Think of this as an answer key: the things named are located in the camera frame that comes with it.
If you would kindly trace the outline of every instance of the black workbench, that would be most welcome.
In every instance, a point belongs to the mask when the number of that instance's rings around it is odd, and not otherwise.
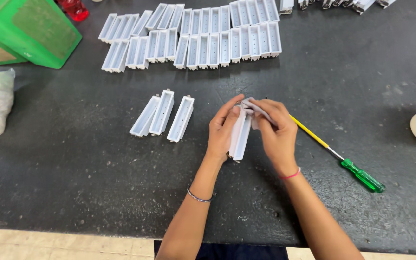
[[[161,239],[202,161],[208,123],[230,97],[282,101],[342,156],[386,185],[370,193],[304,132],[296,159],[323,203],[363,251],[416,254],[416,1],[281,16],[277,58],[216,70],[172,63],[101,70],[109,13],[154,10],[156,0],[84,0],[83,40],[62,69],[14,64],[15,104],[0,136],[0,228]],[[181,1],[170,0],[168,3]],[[188,1],[186,8],[227,1]],[[161,136],[131,126],[152,95],[175,105]],[[181,98],[195,98],[179,143],[166,139]],[[206,242],[305,246],[287,194],[251,131],[240,164],[218,176]]]

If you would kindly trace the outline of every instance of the silver bracelet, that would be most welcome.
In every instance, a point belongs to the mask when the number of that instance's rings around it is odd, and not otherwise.
[[[198,200],[198,201],[200,201],[200,202],[210,202],[210,201],[212,201],[213,200],[213,197],[214,196],[211,196],[211,199],[209,199],[209,200],[204,200],[204,199],[201,199],[201,198],[197,198],[197,197],[195,197],[193,194],[192,194],[192,192],[190,192],[190,186],[189,187],[187,187],[187,193],[192,197],[192,198],[194,198],[194,199],[196,199],[196,200]]]

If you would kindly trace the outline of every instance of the green container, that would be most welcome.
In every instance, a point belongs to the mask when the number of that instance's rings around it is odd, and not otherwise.
[[[0,47],[37,65],[61,68],[80,40],[53,0],[0,0]]]

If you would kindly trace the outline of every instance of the bangle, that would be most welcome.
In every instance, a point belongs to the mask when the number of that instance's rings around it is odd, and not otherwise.
[[[212,201],[213,200],[213,197],[214,196],[211,196],[211,199],[209,199],[209,200],[205,200],[205,199],[201,199],[201,198],[197,198],[197,197],[195,197],[193,194],[192,194],[192,192],[190,192],[190,186],[189,187],[187,187],[187,193],[192,197],[192,198],[194,198],[194,199],[196,199],[196,200],[198,200],[198,201],[200,201],[200,202],[210,202],[210,201]]]
[[[293,175],[290,175],[290,176],[285,176],[285,177],[279,176],[279,179],[281,179],[281,180],[290,179],[290,178],[298,175],[300,172],[301,172],[301,167],[298,167],[298,171],[296,172],[296,174],[293,174]]]

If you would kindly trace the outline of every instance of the floor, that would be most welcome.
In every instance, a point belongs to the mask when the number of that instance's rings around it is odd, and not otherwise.
[[[287,248],[290,260],[313,260],[307,248]],[[416,260],[413,255],[362,253],[366,260]],[[153,241],[0,229],[0,260],[153,260]]]

